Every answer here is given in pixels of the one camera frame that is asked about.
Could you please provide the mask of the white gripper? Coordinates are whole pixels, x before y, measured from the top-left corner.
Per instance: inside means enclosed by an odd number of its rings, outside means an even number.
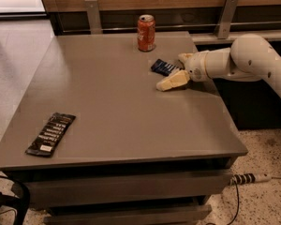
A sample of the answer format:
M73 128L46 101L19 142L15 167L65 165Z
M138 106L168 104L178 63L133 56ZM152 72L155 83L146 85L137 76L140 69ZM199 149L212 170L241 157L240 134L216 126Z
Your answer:
M174 70L169 76L156 84L159 91L168 91L186 85L190 79L194 82L206 82L208 75L205 68L207 51L180 53L178 59L185 64L185 70Z

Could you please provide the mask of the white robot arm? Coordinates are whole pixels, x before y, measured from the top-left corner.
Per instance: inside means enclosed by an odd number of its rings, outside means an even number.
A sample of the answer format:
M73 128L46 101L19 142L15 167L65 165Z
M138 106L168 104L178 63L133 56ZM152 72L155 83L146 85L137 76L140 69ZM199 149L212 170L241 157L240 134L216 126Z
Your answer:
M235 82L264 80L281 98L281 56L259 35L237 37L225 49L180 53L178 59L184 67L165 65L168 74L156 84L157 90L167 91L189 81L206 82L209 79Z

